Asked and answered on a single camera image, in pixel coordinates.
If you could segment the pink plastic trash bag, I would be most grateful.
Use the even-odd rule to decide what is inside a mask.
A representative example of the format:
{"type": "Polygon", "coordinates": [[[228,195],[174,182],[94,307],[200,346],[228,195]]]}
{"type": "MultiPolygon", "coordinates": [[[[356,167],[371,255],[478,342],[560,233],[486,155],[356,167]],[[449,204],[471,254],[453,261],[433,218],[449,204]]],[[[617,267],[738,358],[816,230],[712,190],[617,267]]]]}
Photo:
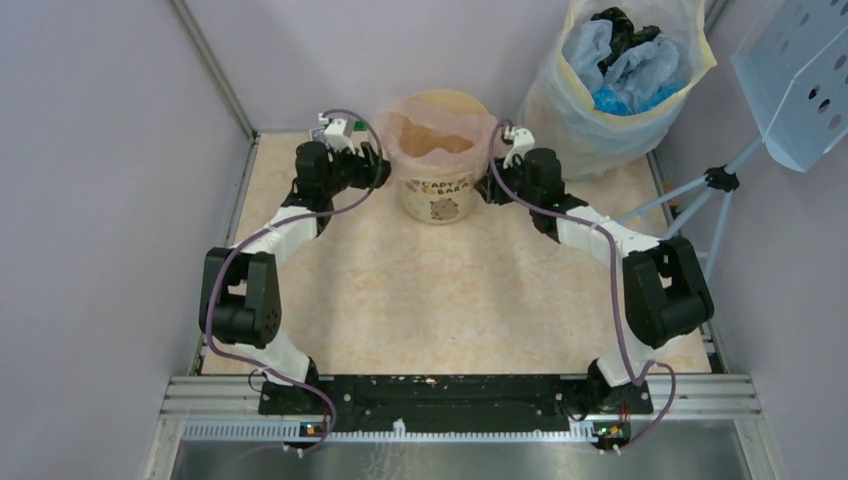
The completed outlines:
{"type": "Polygon", "coordinates": [[[495,123],[471,95],[436,89],[386,104],[373,126],[398,169],[442,175],[481,170],[495,123]]]}

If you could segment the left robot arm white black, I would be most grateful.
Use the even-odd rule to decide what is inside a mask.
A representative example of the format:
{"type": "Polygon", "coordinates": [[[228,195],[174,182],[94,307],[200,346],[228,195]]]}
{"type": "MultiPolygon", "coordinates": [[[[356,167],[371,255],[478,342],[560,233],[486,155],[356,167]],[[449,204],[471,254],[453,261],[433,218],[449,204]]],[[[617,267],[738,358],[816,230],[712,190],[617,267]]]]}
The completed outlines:
{"type": "Polygon", "coordinates": [[[251,365],[282,386],[283,401],[297,413],[319,404],[320,386],[309,379],[311,358],[282,327],[279,271],[340,209],[335,197],[360,189],[369,197],[391,172],[380,144],[333,150],[308,141],[295,150],[295,176],[276,213],[241,242],[210,249],[204,259],[199,327],[217,356],[251,365]]]}

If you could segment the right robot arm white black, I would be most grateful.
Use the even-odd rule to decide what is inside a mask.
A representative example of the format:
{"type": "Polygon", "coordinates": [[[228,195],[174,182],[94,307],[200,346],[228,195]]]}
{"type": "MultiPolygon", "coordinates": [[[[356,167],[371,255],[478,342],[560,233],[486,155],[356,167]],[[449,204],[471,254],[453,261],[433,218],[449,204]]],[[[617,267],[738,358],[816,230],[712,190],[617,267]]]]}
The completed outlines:
{"type": "Polygon", "coordinates": [[[609,268],[616,340],[588,369],[586,397],[594,409],[614,411],[626,400],[626,386],[641,385],[666,347],[713,317],[712,296],[691,242],[632,230],[567,193],[552,150],[491,156],[480,184],[487,202],[527,208],[540,233],[609,268]]]}

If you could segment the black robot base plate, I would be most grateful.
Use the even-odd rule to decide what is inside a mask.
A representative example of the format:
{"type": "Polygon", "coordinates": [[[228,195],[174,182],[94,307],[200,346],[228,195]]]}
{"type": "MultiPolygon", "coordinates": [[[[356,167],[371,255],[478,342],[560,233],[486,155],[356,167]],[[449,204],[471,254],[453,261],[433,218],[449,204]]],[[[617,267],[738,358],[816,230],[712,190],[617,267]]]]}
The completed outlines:
{"type": "Polygon", "coordinates": [[[646,385],[609,387],[596,374],[310,375],[313,392],[263,384],[258,412],[315,416],[336,433],[566,431],[591,415],[648,415],[646,385]]]}

